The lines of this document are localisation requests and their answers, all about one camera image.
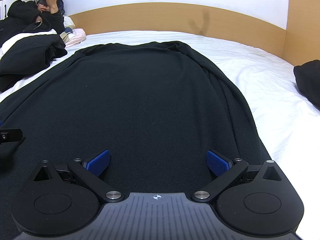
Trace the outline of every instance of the person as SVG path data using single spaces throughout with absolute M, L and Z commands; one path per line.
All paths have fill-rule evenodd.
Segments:
M 46 0 L 47 6 L 39 0 L 23 2 L 17 0 L 10 6 L 8 17 L 0 20 L 0 47 L 19 33 L 36 33 L 54 29 L 57 34 L 64 32 L 62 0 Z

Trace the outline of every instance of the gray ribbed plate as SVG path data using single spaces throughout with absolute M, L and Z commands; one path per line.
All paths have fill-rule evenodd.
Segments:
M 15 240 L 40 240 L 25 233 Z M 104 205 L 85 228 L 51 240 L 254 240 L 226 227 L 210 205 L 195 203 L 184 193 L 130 193 L 119 203 Z M 295 234 L 269 240 L 299 240 Z

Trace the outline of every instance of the dark hair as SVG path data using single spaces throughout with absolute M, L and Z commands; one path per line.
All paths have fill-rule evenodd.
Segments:
M 64 15 L 64 13 L 65 13 L 65 10 L 63 9 L 63 5 L 64 5 L 63 0 L 57 0 L 57 6 L 58 6 L 59 11 L 62 13 L 62 15 Z

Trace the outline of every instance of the pink blanket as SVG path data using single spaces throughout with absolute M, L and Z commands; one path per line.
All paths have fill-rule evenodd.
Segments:
M 86 38 L 85 32 L 83 29 L 74 29 L 73 33 L 68 34 L 70 40 L 66 42 L 66 48 L 79 44 L 81 41 L 84 41 Z

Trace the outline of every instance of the white bed sheet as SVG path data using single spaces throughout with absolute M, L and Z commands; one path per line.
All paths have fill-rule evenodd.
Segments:
M 297 234 L 304 240 L 319 240 L 320 172 L 313 163 L 317 162 L 320 153 L 320 111 L 300 95 L 293 66 L 261 49 L 178 32 L 125 31 L 88 35 L 85 41 L 68 48 L 68 54 L 54 60 L 49 68 L 24 78 L 0 94 L 0 102 L 78 49 L 96 44 L 137 45 L 151 41 L 187 43 L 214 62 L 241 90 L 271 158 L 278 163 L 303 200 L 305 213 Z

